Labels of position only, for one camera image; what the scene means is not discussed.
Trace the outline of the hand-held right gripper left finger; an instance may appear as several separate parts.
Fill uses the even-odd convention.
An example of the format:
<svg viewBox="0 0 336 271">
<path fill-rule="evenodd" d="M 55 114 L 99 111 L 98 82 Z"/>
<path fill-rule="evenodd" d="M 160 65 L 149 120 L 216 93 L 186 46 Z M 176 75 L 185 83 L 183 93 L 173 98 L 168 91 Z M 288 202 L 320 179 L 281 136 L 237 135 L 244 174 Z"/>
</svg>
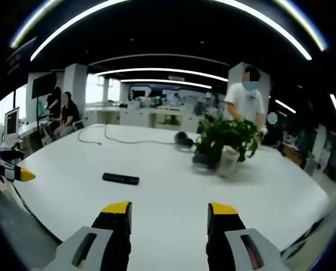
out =
<svg viewBox="0 0 336 271">
<path fill-rule="evenodd" d="M 126 270 L 131 253 L 129 201 L 104 207 L 91 227 L 84 226 L 60 244 L 42 270 Z"/>
</svg>

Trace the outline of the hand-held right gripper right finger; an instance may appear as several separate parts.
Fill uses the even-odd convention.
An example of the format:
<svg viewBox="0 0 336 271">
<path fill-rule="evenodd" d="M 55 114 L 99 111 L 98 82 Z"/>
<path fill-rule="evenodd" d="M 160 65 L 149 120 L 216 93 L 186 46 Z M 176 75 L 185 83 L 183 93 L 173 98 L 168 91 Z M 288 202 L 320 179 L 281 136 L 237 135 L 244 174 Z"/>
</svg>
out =
<svg viewBox="0 0 336 271">
<path fill-rule="evenodd" d="M 289 270 L 276 246 L 221 203 L 208 204 L 206 254 L 210 270 Z"/>
</svg>

